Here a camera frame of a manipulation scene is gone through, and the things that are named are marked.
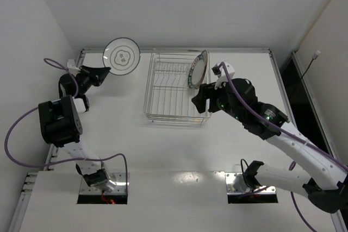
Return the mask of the white plate dark blue rim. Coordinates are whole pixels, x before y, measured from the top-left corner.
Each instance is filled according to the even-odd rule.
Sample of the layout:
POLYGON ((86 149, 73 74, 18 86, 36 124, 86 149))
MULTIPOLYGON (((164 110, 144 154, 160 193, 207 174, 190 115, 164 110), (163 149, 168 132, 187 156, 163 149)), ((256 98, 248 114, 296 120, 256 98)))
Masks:
POLYGON ((203 69, 203 61, 201 53, 193 60, 188 73, 188 87, 190 89, 198 89, 201 85, 201 75, 203 69))

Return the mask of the white plate grey flower motif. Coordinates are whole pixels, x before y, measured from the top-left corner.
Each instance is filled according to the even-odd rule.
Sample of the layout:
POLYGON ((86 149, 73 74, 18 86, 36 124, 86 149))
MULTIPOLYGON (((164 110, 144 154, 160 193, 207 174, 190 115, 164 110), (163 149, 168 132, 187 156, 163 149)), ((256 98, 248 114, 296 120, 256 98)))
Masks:
POLYGON ((109 67, 110 74, 125 76, 133 72, 141 58, 138 44, 127 37, 119 37, 110 41, 102 54, 104 67, 109 67))

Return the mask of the white plate orange sunburst motif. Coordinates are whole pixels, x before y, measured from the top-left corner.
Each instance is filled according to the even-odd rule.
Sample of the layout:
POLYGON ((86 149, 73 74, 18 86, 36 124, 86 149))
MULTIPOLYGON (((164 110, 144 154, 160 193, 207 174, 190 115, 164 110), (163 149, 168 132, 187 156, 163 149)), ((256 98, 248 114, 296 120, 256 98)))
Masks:
POLYGON ((209 52, 207 50, 203 50, 202 53, 201 53, 201 58, 202 58, 202 61, 203 61, 201 83, 203 83, 205 75, 206 75, 207 65, 208 65, 208 62, 209 62, 209 52))

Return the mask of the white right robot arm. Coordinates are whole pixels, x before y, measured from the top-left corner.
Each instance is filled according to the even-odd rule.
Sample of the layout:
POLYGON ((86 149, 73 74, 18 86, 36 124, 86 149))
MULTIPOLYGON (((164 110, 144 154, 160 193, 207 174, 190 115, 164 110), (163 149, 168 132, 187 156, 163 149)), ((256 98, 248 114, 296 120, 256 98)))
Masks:
POLYGON ((283 170, 252 161, 235 179, 238 192, 261 186, 275 186, 309 199, 320 210, 335 213, 347 206, 347 168, 339 166, 311 145, 287 115, 271 104, 258 101, 255 88, 247 79, 232 80, 216 88, 202 84, 192 98, 198 112, 224 111, 251 134, 275 146, 296 162, 302 171, 283 170))

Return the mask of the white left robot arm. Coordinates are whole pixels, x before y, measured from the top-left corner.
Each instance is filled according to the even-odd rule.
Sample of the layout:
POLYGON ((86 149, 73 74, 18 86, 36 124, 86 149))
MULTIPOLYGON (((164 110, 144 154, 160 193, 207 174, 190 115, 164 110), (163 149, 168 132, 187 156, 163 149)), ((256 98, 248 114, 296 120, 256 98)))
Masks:
POLYGON ((111 68, 81 66, 74 76, 61 64, 54 67, 64 70, 72 80, 73 94, 38 105, 41 135, 47 144, 61 148, 71 157, 67 161, 75 162, 76 170, 87 186, 110 192, 115 189, 116 180, 108 172, 105 161, 113 157, 101 159, 82 140, 83 127, 76 105, 82 105, 82 109, 88 111, 83 95, 91 86, 100 86, 111 68))

